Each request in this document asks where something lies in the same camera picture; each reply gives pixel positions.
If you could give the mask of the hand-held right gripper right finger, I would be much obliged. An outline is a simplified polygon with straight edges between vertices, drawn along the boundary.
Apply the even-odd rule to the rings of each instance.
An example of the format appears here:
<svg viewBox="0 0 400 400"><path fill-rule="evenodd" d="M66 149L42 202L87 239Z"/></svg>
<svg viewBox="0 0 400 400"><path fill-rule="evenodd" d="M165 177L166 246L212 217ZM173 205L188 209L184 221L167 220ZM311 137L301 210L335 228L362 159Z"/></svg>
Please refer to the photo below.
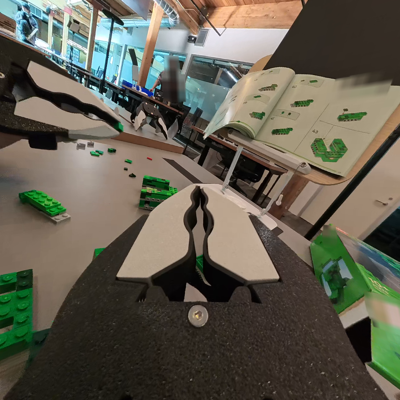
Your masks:
<svg viewBox="0 0 400 400"><path fill-rule="evenodd" d="M221 185L200 185L200 190L206 277L219 271L243 285L277 282L279 274L250 217L261 227L274 229L277 224L258 217L255 206Z"/></svg>

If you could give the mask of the silver ventilation duct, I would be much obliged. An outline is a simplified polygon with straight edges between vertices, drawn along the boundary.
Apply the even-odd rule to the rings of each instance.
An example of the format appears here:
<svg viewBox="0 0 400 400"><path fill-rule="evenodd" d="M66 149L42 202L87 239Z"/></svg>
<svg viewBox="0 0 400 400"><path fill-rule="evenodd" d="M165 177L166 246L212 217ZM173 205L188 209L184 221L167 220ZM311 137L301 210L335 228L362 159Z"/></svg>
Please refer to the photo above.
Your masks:
<svg viewBox="0 0 400 400"><path fill-rule="evenodd" d="M171 2L166 0L154 0L155 4L162 8L163 13L166 14L167 17L162 18L161 26L162 27L176 27L180 23L180 17L178 11L173 7Z"/></svg>

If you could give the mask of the wooden post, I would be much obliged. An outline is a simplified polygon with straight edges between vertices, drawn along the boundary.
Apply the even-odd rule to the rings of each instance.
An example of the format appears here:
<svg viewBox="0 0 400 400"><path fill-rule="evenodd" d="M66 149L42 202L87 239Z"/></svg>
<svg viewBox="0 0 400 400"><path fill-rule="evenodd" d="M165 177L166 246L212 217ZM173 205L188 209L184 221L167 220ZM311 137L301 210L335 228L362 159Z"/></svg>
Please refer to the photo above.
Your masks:
<svg viewBox="0 0 400 400"><path fill-rule="evenodd" d="M292 206L292 204L306 187L308 182L309 180L307 178L304 178L297 174L293 175L293 177L290 178L288 183L283 188L283 191L281 193L283 195L281 204L276 205L276 203L273 203L271 208L268 210L268 213L280 220Z"/></svg>

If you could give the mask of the black slanted pole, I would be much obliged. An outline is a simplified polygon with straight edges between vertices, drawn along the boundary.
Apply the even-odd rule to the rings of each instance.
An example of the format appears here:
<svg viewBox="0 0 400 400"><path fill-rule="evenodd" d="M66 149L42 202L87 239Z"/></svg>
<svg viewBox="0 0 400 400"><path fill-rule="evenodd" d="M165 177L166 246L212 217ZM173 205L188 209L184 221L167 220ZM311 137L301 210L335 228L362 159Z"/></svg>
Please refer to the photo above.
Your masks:
<svg viewBox="0 0 400 400"><path fill-rule="evenodd" d="M354 190L360 185L363 179L369 174L369 172L375 167L375 165L384 157L388 150L400 137L400 126L398 125L394 131L388 136L383 144L374 152L371 158L365 163L365 165L359 170L359 172L352 178L349 184L343 189L338 197L332 202L322 216L316 221L316 223L308 230L304 235L307 240L312 240L318 231L328 222L328 220L334 215L334 213L341 207L341 205L348 199L348 197L354 192Z"/></svg>

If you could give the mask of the large green brick assembly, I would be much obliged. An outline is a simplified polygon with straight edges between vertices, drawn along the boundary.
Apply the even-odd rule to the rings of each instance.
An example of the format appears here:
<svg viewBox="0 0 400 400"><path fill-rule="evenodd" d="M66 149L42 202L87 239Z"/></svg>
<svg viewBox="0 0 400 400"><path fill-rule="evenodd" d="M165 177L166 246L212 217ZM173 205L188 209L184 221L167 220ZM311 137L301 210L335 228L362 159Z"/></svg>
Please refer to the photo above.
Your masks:
<svg viewBox="0 0 400 400"><path fill-rule="evenodd" d="M27 350L33 339L33 270L0 276L0 360Z"/></svg>

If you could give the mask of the green and grey brick assembly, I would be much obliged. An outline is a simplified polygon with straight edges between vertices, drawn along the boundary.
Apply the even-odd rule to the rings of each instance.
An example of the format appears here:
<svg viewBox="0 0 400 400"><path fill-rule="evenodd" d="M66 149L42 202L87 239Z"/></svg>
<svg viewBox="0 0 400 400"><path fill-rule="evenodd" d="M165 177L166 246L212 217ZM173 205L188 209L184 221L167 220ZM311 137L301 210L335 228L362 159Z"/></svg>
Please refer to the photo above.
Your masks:
<svg viewBox="0 0 400 400"><path fill-rule="evenodd" d="M174 187L161 189L157 187L142 186L138 208L152 211L159 204L163 203L177 192L177 188Z"/></svg>

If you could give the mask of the dark wooden desk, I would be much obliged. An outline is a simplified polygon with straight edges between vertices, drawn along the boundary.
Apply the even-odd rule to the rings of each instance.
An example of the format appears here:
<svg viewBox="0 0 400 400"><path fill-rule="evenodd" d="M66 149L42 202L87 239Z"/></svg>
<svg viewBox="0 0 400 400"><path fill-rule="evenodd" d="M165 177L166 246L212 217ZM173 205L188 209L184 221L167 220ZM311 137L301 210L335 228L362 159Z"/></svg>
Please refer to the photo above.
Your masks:
<svg viewBox="0 0 400 400"><path fill-rule="evenodd" d="M203 139L203 132L200 128L193 127L192 131L197 134L195 141L203 144L197 163L207 170L221 164L223 170L220 178L222 178L223 173L227 172L231 166L237 146L220 136ZM258 183L258 188L252 196L252 202L263 205L266 200L270 199L270 193L277 185L278 180L286 173L287 171L282 167L265 161L247 150L242 150L230 179L230 184L238 192L250 197L238 186L237 182L241 180L249 184Z"/></svg>

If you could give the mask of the scattered small green bricks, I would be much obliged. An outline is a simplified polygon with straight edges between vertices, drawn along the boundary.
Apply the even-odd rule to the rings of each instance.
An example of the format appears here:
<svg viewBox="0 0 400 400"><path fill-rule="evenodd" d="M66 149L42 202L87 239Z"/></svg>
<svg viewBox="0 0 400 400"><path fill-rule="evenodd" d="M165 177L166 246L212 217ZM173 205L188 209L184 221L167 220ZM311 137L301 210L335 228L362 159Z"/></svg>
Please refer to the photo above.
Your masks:
<svg viewBox="0 0 400 400"><path fill-rule="evenodd" d="M107 148L107 153L108 154L116 154L116 149L115 148L111 148L111 147ZM102 151L102 150L91 150L90 151L90 155L93 156L93 157L100 157L103 154L104 154L104 151ZM125 159L124 162L129 164L129 165L132 164L132 160L130 160L130 159ZM136 177L136 174L130 173L128 176L129 177Z"/></svg>

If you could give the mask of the green toy box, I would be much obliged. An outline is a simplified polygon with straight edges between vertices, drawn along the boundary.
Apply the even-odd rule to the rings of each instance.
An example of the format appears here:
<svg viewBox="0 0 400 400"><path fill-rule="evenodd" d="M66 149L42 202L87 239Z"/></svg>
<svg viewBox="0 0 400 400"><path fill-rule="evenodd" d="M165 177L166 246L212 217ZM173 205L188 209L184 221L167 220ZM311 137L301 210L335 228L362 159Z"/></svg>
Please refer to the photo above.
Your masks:
<svg viewBox="0 0 400 400"><path fill-rule="evenodd" d="M399 262L333 225L310 251L315 276L357 355L399 388Z"/></svg>

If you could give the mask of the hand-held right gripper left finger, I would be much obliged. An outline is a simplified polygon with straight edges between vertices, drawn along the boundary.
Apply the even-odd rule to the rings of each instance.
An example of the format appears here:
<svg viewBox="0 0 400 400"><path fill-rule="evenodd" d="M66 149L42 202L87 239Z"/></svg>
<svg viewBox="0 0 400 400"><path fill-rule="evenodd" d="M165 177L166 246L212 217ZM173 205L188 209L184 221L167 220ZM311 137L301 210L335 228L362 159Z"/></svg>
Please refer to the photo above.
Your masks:
<svg viewBox="0 0 400 400"><path fill-rule="evenodd" d="M192 184L158 205L148 216L122 263L118 280L186 284L194 273L193 228L200 186Z"/></svg>

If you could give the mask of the black claw device white fingers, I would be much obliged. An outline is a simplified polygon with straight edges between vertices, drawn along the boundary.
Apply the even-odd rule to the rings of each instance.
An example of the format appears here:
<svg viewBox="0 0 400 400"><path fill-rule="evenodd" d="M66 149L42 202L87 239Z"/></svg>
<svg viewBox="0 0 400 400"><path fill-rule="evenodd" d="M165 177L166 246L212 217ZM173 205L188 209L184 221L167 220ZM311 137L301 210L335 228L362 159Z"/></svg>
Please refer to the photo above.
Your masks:
<svg viewBox="0 0 400 400"><path fill-rule="evenodd" d="M137 131L144 125L149 125L154 132L161 133L165 139L173 139L178 134L178 120L167 128L166 122L159 109L146 100L143 100L131 113L130 116L133 128Z"/></svg>

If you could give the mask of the black panel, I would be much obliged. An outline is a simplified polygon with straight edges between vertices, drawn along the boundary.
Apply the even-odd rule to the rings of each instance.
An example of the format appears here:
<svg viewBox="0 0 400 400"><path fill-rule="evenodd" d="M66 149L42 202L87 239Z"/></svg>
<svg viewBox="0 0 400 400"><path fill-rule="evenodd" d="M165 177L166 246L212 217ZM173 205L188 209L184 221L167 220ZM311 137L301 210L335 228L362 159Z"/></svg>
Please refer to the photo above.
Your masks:
<svg viewBox="0 0 400 400"><path fill-rule="evenodd" d="M264 69L343 78L378 74L400 82L398 0L310 0Z"/></svg>

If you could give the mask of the grey desk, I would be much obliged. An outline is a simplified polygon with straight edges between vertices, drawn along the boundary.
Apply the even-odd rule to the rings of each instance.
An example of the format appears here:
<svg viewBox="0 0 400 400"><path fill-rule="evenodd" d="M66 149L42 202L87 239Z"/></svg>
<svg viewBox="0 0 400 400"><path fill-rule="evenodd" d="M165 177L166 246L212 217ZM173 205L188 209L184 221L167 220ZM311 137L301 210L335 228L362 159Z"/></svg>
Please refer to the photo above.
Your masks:
<svg viewBox="0 0 400 400"><path fill-rule="evenodd" d="M189 184L160 152L115 143L92 157L20 141L1 150L1 273L33 269L42 349L4 399L385 399L354 351L309 266L256 224L281 281L210 303L196 328L192 304L116 274L147 216L134 204L133 170ZM71 219L58 224L23 204L39 190ZM92 260L95 248L105 249Z"/></svg>

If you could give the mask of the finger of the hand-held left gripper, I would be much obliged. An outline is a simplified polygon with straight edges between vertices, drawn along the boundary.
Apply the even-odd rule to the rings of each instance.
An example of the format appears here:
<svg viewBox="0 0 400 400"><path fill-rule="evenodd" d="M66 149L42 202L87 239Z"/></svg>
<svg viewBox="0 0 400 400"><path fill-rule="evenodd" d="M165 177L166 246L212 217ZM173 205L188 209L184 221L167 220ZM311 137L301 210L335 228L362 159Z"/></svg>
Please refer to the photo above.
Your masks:
<svg viewBox="0 0 400 400"><path fill-rule="evenodd" d="M27 97L13 95L16 99L14 115L25 117L36 122L64 128L68 131L70 140L98 140L113 138L120 134L113 124L92 120L77 113L62 111L47 100L37 96Z"/></svg>
<svg viewBox="0 0 400 400"><path fill-rule="evenodd" d="M26 72L33 93L62 111L81 114L106 124L121 124L98 97L69 74L65 76L34 61L29 61Z"/></svg>

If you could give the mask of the green plate on grey plate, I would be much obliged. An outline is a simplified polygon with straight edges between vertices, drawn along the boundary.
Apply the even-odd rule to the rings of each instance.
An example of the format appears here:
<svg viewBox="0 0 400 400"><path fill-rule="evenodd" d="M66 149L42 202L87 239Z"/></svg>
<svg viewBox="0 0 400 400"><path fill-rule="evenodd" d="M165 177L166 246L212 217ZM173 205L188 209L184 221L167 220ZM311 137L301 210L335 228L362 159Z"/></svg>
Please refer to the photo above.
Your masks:
<svg viewBox="0 0 400 400"><path fill-rule="evenodd" d="M20 192L18 197L21 203L29 204L55 224L71 219L62 203L43 191L29 190Z"/></svg>

